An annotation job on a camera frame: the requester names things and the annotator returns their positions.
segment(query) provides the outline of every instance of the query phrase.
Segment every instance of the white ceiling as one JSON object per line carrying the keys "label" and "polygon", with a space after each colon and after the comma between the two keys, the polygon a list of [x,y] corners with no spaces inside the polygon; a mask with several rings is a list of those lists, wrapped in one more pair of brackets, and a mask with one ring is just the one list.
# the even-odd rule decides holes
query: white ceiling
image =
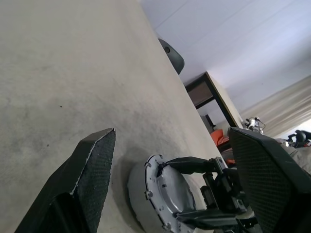
{"label": "white ceiling", "polygon": [[141,5],[156,33],[185,59],[180,74],[185,84],[208,70],[236,97],[311,57],[311,0],[141,0]]}

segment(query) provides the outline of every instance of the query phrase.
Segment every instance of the silver circular base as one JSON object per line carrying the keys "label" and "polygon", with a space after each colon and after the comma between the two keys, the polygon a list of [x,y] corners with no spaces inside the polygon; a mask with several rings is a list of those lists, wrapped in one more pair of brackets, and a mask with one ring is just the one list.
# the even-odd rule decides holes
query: silver circular base
{"label": "silver circular base", "polygon": [[182,174],[166,166],[157,177],[161,155],[136,165],[130,174],[128,191],[137,220],[146,233],[192,233],[194,229],[177,221],[173,213],[196,209],[189,185]]}

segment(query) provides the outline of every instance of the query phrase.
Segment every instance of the wooden table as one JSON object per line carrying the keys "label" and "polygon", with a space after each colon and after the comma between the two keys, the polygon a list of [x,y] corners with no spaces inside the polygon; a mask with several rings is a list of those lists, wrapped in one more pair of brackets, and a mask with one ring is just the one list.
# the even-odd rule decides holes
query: wooden table
{"label": "wooden table", "polygon": [[0,232],[92,132],[117,133],[99,233],[143,232],[126,194],[136,162],[220,155],[136,0],[5,0],[0,30]]}

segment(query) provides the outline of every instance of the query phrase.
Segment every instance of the ceiling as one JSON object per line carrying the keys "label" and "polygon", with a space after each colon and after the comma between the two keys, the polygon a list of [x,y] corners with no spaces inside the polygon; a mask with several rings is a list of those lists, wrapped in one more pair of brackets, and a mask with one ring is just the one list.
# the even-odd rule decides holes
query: ceiling
{"label": "ceiling", "polygon": [[311,57],[310,0],[140,1],[158,36],[185,59],[184,84],[208,70],[236,97]]}

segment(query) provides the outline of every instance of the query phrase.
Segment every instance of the curtain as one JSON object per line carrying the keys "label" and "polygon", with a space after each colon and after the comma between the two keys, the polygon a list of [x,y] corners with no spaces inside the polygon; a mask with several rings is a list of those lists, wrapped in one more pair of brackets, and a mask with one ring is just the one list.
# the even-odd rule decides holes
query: curtain
{"label": "curtain", "polygon": [[244,111],[243,119],[259,117],[264,134],[277,137],[311,119],[311,76],[275,93]]}

